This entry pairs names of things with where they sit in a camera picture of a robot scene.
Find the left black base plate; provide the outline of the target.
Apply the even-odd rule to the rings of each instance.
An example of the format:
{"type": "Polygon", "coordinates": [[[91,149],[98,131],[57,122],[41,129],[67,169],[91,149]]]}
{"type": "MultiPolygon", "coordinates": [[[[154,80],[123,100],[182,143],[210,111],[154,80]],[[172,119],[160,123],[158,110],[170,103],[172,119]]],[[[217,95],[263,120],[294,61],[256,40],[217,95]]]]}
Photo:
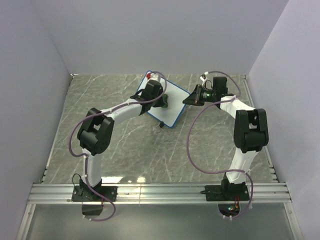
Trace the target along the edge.
{"type": "MultiPolygon", "coordinates": [[[[116,201],[117,197],[117,190],[116,186],[103,186],[101,190],[98,192],[103,195],[104,197],[108,198],[112,202],[116,201]]],[[[75,186],[73,189],[72,202],[99,202],[103,201],[103,199],[96,194],[90,192],[87,193],[81,186],[75,186]]]]}

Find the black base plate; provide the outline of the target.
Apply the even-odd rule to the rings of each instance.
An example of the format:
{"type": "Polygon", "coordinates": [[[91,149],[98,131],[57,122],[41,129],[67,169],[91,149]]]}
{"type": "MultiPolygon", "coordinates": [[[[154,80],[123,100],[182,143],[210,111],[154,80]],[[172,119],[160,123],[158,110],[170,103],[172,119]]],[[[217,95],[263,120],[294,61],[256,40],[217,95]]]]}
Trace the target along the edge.
{"type": "Polygon", "coordinates": [[[250,199],[247,186],[241,184],[205,185],[204,190],[200,192],[205,195],[207,202],[230,202],[230,201],[248,201],[250,199]]]}
{"type": "MultiPolygon", "coordinates": [[[[103,186],[101,190],[98,192],[103,195],[104,197],[108,198],[112,202],[116,201],[117,197],[117,190],[116,186],[103,186]]],[[[103,201],[103,199],[96,194],[90,192],[87,193],[81,186],[75,186],[73,189],[72,202],[99,202],[103,201]]]]}

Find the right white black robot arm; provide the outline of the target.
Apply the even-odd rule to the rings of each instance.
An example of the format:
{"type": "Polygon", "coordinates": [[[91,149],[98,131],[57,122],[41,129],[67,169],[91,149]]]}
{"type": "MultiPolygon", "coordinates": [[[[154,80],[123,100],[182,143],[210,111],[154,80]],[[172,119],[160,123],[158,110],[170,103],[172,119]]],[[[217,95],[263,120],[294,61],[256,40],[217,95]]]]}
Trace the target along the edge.
{"type": "Polygon", "coordinates": [[[200,106],[212,103],[234,118],[233,142],[235,153],[228,170],[224,171],[220,185],[207,185],[203,194],[207,201],[248,201],[246,179],[256,155],[269,142],[267,113],[262,108],[253,108],[228,92],[227,78],[215,76],[210,81],[205,74],[193,92],[183,100],[186,105],[200,106]]]}

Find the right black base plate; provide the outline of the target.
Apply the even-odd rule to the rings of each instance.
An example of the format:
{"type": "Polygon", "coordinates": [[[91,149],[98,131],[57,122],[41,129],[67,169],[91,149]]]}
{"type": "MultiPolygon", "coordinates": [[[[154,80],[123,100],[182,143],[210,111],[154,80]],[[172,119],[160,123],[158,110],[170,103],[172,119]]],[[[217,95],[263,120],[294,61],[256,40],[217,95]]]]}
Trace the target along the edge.
{"type": "Polygon", "coordinates": [[[241,184],[205,185],[204,190],[200,192],[205,195],[207,202],[230,202],[230,201],[248,201],[250,199],[247,186],[241,184]]]}

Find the green whiteboard eraser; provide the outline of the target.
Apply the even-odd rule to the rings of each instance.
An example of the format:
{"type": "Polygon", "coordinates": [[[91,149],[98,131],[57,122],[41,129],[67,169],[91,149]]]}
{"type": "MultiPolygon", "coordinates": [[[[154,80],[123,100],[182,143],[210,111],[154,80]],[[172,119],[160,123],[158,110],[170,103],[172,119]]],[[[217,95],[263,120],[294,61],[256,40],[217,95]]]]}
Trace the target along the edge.
{"type": "Polygon", "coordinates": [[[162,108],[167,108],[168,107],[168,95],[167,94],[163,94],[162,95],[162,108]]]}

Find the blue framed whiteboard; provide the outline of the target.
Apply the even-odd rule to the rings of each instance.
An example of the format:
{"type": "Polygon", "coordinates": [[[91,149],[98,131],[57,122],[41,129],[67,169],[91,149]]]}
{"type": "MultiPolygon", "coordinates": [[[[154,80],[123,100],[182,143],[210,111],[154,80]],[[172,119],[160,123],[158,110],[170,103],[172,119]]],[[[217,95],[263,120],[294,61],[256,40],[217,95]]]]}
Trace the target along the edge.
{"type": "MultiPolygon", "coordinates": [[[[138,90],[140,89],[144,89],[146,84],[147,84],[147,78],[146,78],[146,74],[142,80],[142,82],[140,83],[138,90]]],[[[156,100],[158,100],[159,98],[161,98],[163,96],[163,94],[167,94],[168,95],[168,107],[167,108],[162,108],[162,107],[151,107],[151,109],[147,112],[145,112],[144,114],[149,114],[151,115],[153,118],[155,118],[156,120],[158,120],[159,122],[164,122],[164,125],[172,128],[175,123],[177,122],[179,116],[181,115],[181,113],[183,112],[184,108],[185,108],[185,104],[183,104],[183,100],[189,96],[189,93],[182,89],[181,87],[177,86],[176,84],[170,82],[169,80],[167,80],[164,76],[160,75],[160,83],[163,87],[163,93],[158,96],[155,99],[149,100],[149,101],[143,101],[143,104],[147,104],[147,103],[152,103],[156,100]]],[[[135,109],[134,112],[134,116],[140,116],[141,110],[142,110],[142,104],[134,104],[132,105],[132,107],[135,109]]]]}

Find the aluminium mounting rail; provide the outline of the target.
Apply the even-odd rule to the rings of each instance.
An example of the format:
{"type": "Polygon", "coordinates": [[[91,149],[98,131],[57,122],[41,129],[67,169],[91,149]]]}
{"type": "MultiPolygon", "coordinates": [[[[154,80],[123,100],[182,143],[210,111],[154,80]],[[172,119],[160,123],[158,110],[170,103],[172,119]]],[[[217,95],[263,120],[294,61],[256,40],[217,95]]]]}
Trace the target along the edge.
{"type": "MultiPolygon", "coordinates": [[[[114,204],[164,205],[207,204],[201,194],[206,183],[119,183],[114,204]]],[[[28,204],[75,204],[72,184],[34,184],[28,204]]],[[[285,183],[267,182],[253,185],[252,203],[290,203],[292,201],[285,183]]]]}

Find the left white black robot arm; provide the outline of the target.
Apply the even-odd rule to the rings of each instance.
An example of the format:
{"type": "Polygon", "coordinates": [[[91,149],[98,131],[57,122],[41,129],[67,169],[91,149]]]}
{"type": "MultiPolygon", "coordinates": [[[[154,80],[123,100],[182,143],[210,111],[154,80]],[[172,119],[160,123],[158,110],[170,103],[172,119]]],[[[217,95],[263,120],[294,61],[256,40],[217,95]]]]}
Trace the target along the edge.
{"type": "Polygon", "coordinates": [[[125,102],[109,109],[91,108],[79,131],[79,140],[84,156],[83,176],[79,181],[82,194],[89,201],[103,196],[101,177],[101,154],[111,142],[113,129],[123,121],[140,116],[152,107],[168,106],[168,96],[159,80],[148,80],[143,89],[138,90],[125,102]]]}

